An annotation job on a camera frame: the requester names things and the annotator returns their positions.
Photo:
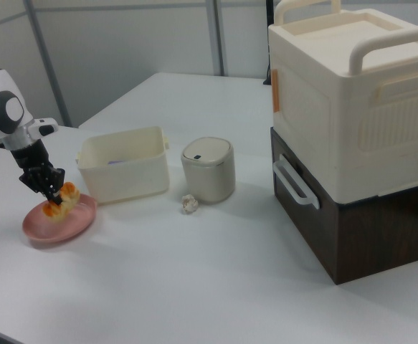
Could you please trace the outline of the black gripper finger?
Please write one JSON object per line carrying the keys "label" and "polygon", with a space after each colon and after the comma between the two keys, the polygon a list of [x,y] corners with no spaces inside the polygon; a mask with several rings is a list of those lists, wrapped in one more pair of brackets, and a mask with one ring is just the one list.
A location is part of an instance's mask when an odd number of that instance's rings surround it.
{"label": "black gripper finger", "polygon": [[62,168],[50,168],[50,193],[52,195],[51,200],[56,204],[62,203],[62,197],[60,196],[60,190],[65,182],[65,170]]}
{"label": "black gripper finger", "polygon": [[25,168],[19,180],[33,192],[43,194],[48,201],[54,200],[52,172],[48,167]]}

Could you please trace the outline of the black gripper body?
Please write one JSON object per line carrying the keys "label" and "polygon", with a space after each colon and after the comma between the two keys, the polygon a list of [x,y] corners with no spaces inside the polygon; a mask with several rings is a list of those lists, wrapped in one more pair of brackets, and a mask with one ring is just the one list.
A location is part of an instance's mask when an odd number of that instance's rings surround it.
{"label": "black gripper body", "polygon": [[48,172],[53,165],[49,162],[49,154],[41,139],[25,148],[12,150],[11,154],[18,167],[27,175],[31,172]]}

